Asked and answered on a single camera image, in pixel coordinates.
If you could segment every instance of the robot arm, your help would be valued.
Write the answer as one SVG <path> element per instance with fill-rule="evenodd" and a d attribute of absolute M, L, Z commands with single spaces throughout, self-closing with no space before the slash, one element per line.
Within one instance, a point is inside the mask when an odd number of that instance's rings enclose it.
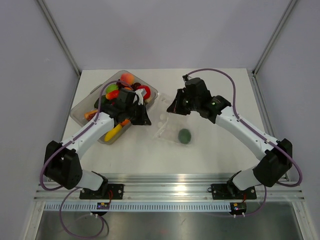
<path fill-rule="evenodd" d="M 198 77 L 187 80 L 185 87 L 177 90 L 173 103 L 167 109 L 169 113 L 180 115 L 188 115 L 191 111 L 198 112 L 201 117 L 229 131 L 260 160 L 258 165 L 237 172 L 227 181 L 227 188 L 233 196 L 256 185 L 272 187 L 292 167 L 292 163 L 281 152 L 239 121 L 230 102 L 219 95 L 212 97 L 205 82 Z M 277 144 L 292 156 L 292 144 L 287 139 L 279 141 L 247 120 L 244 121 L 263 135 L 268 142 Z"/>
<path fill-rule="evenodd" d="M 66 189 L 79 187 L 103 192 L 108 180 L 98 173 L 82 170 L 80 159 L 103 134 L 125 119 L 129 119 L 133 125 L 151 125 L 143 100 L 145 94 L 144 89 L 135 92 L 121 89 L 114 101 L 101 106 L 97 119 L 94 117 L 77 133 L 60 143 L 50 142 L 44 160 L 45 163 L 48 160 L 50 162 L 44 174 Z"/>

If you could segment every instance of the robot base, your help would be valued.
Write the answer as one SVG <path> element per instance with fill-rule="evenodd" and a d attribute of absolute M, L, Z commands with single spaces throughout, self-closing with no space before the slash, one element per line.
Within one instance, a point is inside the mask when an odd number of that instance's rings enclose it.
<path fill-rule="evenodd" d="M 106 194 L 103 196 L 101 196 L 101 194 L 97 194 L 97 191 L 84 188 L 83 191 L 80 192 L 79 198 L 83 200 L 109 200 L 109 191 L 112 192 L 112 200 L 122 200 L 124 196 L 124 185 L 113 183 L 108 184 Z"/>
<path fill-rule="evenodd" d="M 254 186 L 247 188 L 244 191 L 240 191 L 236 195 L 232 195 L 227 188 L 226 183 L 211 184 L 208 188 L 208 192 L 212 193 L 213 200 L 255 200 L 257 199 L 256 189 Z"/>

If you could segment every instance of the white wall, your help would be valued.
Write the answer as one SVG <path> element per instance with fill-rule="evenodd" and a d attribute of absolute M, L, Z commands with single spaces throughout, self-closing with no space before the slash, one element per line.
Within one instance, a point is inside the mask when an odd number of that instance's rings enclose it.
<path fill-rule="evenodd" d="M 300 1 L 258 73 L 276 135 L 293 143 L 316 229 L 320 229 L 319 13 L 319 0 Z"/>
<path fill-rule="evenodd" d="M 0 239 L 18 240 L 77 78 L 35 1 L 2 1 L 0 31 Z"/>
<path fill-rule="evenodd" d="M 46 2 L 82 69 L 252 69 L 289 0 Z"/>

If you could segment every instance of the dark green ball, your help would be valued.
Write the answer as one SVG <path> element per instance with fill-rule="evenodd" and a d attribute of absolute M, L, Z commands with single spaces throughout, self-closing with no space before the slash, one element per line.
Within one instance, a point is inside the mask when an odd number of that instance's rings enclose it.
<path fill-rule="evenodd" d="M 178 139 L 179 139 L 179 142 L 182 143 L 182 144 L 190 143 L 190 141 L 191 141 L 191 132 L 186 128 L 181 129 L 179 131 L 179 134 L 178 134 Z"/>

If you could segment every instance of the white tabletop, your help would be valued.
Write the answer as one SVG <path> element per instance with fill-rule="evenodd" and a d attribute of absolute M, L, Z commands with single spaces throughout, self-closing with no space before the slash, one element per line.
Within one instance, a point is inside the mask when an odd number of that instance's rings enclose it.
<path fill-rule="evenodd" d="M 184 87 L 182 75 L 193 69 L 133 69 L 128 70 L 147 82 L 159 93 L 172 98 Z M 236 85 L 237 111 L 263 130 L 263 123 L 250 79 L 245 68 L 221 69 Z M 84 70 L 72 107 L 85 98 L 97 85 L 104 83 L 119 70 Z M 221 95 L 232 102 L 232 85 L 223 75 L 205 71 L 192 75 L 202 78 L 212 96 Z M 153 139 L 146 134 L 148 126 L 131 126 L 114 144 L 96 142 L 84 154 L 81 166 L 101 174 L 219 174 L 236 173 L 258 163 L 255 156 L 229 132 L 203 119 L 198 113 L 189 117 L 197 125 L 197 134 L 188 146 Z M 70 117 L 63 138 L 81 127 Z"/>

